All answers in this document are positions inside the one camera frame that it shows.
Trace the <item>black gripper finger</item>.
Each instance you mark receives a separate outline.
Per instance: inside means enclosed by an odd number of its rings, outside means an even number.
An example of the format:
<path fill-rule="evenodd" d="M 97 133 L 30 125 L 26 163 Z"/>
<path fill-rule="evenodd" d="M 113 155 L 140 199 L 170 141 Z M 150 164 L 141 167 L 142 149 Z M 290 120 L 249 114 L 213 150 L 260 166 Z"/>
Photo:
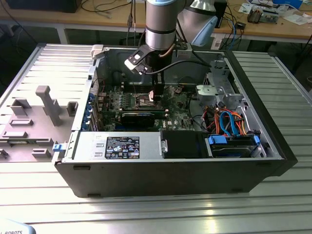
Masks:
<path fill-rule="evenodd" d="M 164 91 L 164 74 L 157 73 L 152 75 L 153 101 L 160 101 Z"/>

